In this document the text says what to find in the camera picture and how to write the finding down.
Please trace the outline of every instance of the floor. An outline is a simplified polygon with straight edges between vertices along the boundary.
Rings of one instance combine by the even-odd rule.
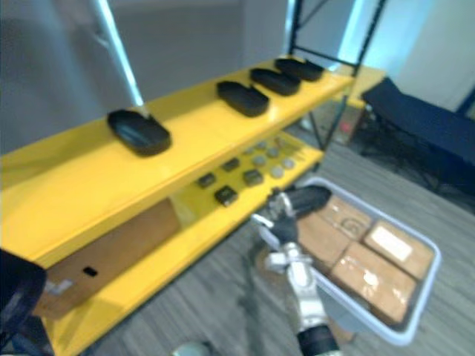
[[[336,113],[338,112],[339,105],[339,102],[330,100],[314,109],[313,113],[321,137],[325,137],[327,135],[332,121]],[[358,121],[360,120],[360,117],[361,110],[347,106],[347,108],[342,114],[341,122],[347,124],[349,127],[352,128],[357,125]],[[302,126],[305,127],[307,130],[311,130],[309,122],[305,122]],[[374,125],[374,122],[372,122],[371,120],[364,120],[364,124],[359,125],[359,129],[354,134],[338,129],[335,132],[333,140],[336,142],[348,144],[348,147],[352,151],[360,154],[365,145],[365,142],[372,135],[372,132],[375,129],[376,127]],[[311,135],[304,134],[304,136],[307,137],[307,141],[309,144],[314,145],[316,143],[316,141],[312,139]],[[366,158],[368,158],[371,162],[375,163],[377,166],[387,171],[391,171],[399,175],[400,177],[423,187],[424,189],[428,188],[427,181],[422,178],[421,174],[415,166],[411,164],[404,164],[402,167],[397,168],[396,160],[390,155],[381,154],[380,148],[372,147],[371,152],[373,154],[367,156]],[[434,177],[431,177],[428,174],[425,174],[425,177],[429,180],[431,184],[436,184],[436,179]],[[450,185],[442,185],[439,195],[444,199],[452,202],[453,204],[458,205],[460,208],[465,209],[466,211],[469,211],[472,214],[475,214],[474,195],[465,194]]]
[[[299,126],[289,130],[313,140]],[[344,346],[345,354],[472,355],[475,217],[342,145],[333,144],[318,174],[427,234],[444,257],[408,347],[361,333]],[[244,223],[83,356],[169,355],[188,340],[209,340],[223,356],[299,355],[281,296],[255,266],[261,249],[255,227]]]

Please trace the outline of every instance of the shelf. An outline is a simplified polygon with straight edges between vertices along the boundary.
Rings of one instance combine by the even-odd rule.
[[[171,198],[183,224],[180,233],[61,320],[45,320],[56,355],[81,352],[246,219],[262,205],[273,187],[289,185],[323,157],[321,151],[286,133],[278,135],[290,144],[284,153],[296,162],[292,170],[274,179],[269,170],[281,158],[269,159],[266,166],[259,168],[264,175],[263,184],[249,188],[243,183],[242,172],[254,168],[252,156],[242,154],[239,156],[241,166],[230,173],[217,168],[214,171],[217,182],[208,188],[192,183],[173,194]],[[228,208],[219,205],[213,197],[225,184],[239,194]]]
[[[353,69],[351,67],[347,65],[340,65],[335,72],[343,76],[350,76],[352,71]],[[361,95],[366,90],[369,90],[378,84],[385,76],[386,72],[381,69],[361,66],[358,76],[351,87],[347,104],[353,108],[363,109],[366,103],[361,98]],[[338,93],[334,99],[341,100],[342,96],[342,93]]]
[[[271,105],[250,119],[217,99],[215,84],[224,79],[249,82],[248,70],[147,103],[173,138],[172,147],[157,156],[135,156],[104,119],[4,155],[2,248],[47,268],[352,82],[326,72],[288,97],[257,85]]]

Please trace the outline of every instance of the black tray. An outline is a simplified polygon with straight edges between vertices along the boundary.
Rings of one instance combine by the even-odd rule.
[[[308,60],[305,62],[299,62],[295,59],[276,59],[274,65],[282,73],[309,82],[314,82],[320,79],[321,74],[325,70],[325,68]]]
[[[229,106],[248,117],[264,113],[269,106],[269,98],[254,87],[247,88],[237,82],[217,83],[217,95]]]
[[[159,154],[171,145],[170,133],[152,115],[117,110],[109,113],[107,122],[115,135],[140,156]]]
[[[284,96],[297,93],[300,87],[300,79],[270,69],[252,69],[251,79]]]

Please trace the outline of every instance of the cardboard box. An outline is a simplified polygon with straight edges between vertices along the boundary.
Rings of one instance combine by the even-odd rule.
[[[298,221],[298,242],[314,257],[315,267],[327,273],[351,240],[328,222],[311,213]]]
[[[361,240],[372,222],[369,215],[335,195],[318,211],[318,215],[355,241]]]
[[[433,251],[385,221],[378,221],[363,239],[365,245],[418,280],[425,277]]]
[[[169,199],[154,205],[47,270],[34,314],[57,319],[111,282],[180,228]]]
[[[371,312],[389,325],[403,321],[416,287],[411,276],[358,243],[348,247],[330,279],[365,299]]]

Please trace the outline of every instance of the plastic bin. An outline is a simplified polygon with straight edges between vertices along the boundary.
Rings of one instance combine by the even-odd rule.
[[[374,220],[386,220],[407,232],[412,237],[421,240],[429,248],[432,248],[433,260],[427,271],[427,276],[419,283],[414,291],[410,305],[408,306],[407,316],[404,319],[404,322],[398,326],[388,326],[381,322],[361,304],[361,301],[358,302],[357,300],[354,300],[344,290],[340,289],[322,273],[314,269],[318,281],[319,294],[325,305],[325,310],[327,311],[327,314],[343,329],[351,332],[371,331],[393,345],[408,345],[416,334],[421,314],[428,301],[437,270],[442,261],[442,255],[439,248],[425,235],[420,234],[418,231],[415,231],[397,219],[385,214],[383,211],[367,204],[363,200],[355,197],[353,194],[326,179],[312,177],[305,181],[303,185],[322,185],[327,187],[334,195],[353,204],[356,208],[359,208],[366,214],[370,215]],[[260,227],[259,232],[262,238],[267,241],[271,247],[277,248],[277,238],[268,229]]]

